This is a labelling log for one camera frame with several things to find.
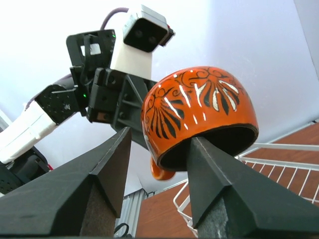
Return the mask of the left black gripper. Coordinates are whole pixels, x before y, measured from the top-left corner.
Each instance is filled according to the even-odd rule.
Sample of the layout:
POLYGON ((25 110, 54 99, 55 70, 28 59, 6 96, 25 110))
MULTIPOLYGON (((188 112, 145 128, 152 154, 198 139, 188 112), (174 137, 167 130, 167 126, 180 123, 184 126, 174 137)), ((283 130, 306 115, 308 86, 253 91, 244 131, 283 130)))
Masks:
POLYGON ((156 81, 109 68, 95 71, 88 103, 87 119, 106 123, 116 132, 125 127, 132 131, 132 141, 147 149, 141 110, 143 101, 156 81))

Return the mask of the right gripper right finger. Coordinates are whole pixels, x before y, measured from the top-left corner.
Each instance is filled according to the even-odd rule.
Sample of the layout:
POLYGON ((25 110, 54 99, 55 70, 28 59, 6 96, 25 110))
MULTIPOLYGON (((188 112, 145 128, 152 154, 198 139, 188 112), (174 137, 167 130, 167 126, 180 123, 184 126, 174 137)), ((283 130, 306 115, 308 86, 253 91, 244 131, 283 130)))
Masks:
POLYGON ((190 142, 187 172, 200 238, 317 238, 319 209, 223 152, 190 142))

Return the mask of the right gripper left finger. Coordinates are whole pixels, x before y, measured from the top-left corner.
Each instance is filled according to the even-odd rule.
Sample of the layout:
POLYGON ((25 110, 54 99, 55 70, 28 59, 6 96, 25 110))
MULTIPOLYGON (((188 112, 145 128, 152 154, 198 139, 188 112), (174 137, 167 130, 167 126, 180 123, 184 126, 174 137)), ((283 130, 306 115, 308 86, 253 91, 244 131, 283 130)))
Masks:
POLYGON ((112 236, 131 150, 126 127, 0 200, 2 236, 112 236))

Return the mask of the small orange cup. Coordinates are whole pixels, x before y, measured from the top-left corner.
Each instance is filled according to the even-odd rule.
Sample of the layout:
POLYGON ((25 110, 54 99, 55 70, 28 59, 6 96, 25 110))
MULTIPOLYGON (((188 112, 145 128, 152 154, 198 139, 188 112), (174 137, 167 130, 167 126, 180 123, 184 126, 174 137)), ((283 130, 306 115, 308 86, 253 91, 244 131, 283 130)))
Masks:
POLYGON ((259 134, 250 96, 232 74, 210 66, 190 67, 157 82, 141 111, 151 173, 159 181, 186 170, 193 137, 204 137, 235 156, 259 134))

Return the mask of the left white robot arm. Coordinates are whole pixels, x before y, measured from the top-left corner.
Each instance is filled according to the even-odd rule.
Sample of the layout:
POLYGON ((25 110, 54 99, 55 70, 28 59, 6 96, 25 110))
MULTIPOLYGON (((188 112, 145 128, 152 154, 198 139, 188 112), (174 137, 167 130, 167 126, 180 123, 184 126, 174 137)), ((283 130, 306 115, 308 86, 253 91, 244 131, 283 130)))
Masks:
POLYGON ((80 113, 115 131, 128 126, 132 140, 146 146, 141 109, 151 80, 152 53, 162 38, 137 29, 113 29, 67 37, 70 74, 47 86, 0 134, 0 191, 7 194, 49 171, 34 145, 80 113))

